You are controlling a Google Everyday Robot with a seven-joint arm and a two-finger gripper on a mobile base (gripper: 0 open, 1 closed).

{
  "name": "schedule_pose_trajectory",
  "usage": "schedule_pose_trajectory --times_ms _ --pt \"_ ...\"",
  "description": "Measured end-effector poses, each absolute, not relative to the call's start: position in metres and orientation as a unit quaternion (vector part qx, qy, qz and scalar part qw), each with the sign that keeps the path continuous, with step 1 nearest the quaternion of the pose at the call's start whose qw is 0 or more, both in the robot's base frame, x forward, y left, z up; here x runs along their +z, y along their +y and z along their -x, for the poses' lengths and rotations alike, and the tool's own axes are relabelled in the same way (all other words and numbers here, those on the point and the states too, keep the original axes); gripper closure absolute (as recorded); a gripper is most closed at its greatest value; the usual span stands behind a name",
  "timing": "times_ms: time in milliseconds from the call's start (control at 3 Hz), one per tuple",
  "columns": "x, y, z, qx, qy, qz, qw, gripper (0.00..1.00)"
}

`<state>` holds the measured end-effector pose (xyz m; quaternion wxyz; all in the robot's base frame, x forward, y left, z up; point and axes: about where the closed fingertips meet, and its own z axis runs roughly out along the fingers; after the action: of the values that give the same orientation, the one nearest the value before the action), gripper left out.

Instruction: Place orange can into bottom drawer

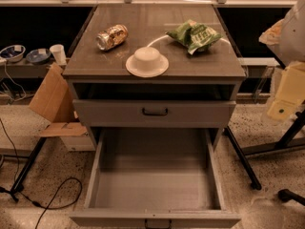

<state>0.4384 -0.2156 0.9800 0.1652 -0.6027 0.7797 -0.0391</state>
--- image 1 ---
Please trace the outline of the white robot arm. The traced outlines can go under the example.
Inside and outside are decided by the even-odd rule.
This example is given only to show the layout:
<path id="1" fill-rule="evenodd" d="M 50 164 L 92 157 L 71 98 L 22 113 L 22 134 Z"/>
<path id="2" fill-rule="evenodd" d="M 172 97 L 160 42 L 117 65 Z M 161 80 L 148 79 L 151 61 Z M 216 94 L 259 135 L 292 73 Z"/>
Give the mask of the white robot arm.
<path id="1" fill-rule="evenodd" d="M 273 49 L 282 62 L 287 62 L 265 114 L 281 122 L 305 100 L 305 0 L 298 0 L 258 41 Z"/>

